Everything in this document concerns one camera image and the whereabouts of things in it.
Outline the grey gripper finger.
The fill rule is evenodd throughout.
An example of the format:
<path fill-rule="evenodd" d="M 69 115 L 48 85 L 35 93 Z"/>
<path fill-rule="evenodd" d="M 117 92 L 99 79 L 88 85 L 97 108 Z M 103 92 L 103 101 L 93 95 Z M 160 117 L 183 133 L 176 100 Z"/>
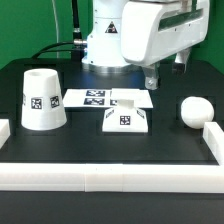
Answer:
<path fill-rule="evenodd" d="M 156 90 L 159 86 L 159 65 L 152 64 L 143 68 L 145 75 L 145 87 L 148 90 Z"/>
<path fill-rule="evenodd" d="M 172 72 L 174 74 L 184 74 L 186 72 L 190 53 L 191 53 L 191 49 L 186 48 L 176 54 L 176 58 L 172 65 Z"/>

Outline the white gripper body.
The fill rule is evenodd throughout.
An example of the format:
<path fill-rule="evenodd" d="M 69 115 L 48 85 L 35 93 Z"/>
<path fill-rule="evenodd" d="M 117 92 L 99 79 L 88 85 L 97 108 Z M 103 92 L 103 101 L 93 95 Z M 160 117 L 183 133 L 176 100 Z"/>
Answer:
<path fill-rule="evenodd" d="M 124 59 L 147 67 L 202 42 L 207 34 L 210 1 L 129 1 L 123 10 L 121 52 Z"/>

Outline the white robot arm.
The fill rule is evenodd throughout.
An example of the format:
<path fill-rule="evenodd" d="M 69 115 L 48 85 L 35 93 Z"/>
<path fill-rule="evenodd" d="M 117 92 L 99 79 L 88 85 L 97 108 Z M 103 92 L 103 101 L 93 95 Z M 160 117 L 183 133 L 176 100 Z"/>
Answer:
<path fill-rule="evenodd" d="M 183 74 L 191 47 L 208 31 L 210 0 L 93 0 L 93 29 L 83 66 L 101 74 L 141 68 L 145 87 L 159 85 L 159 63 L 174 56 Z"/>

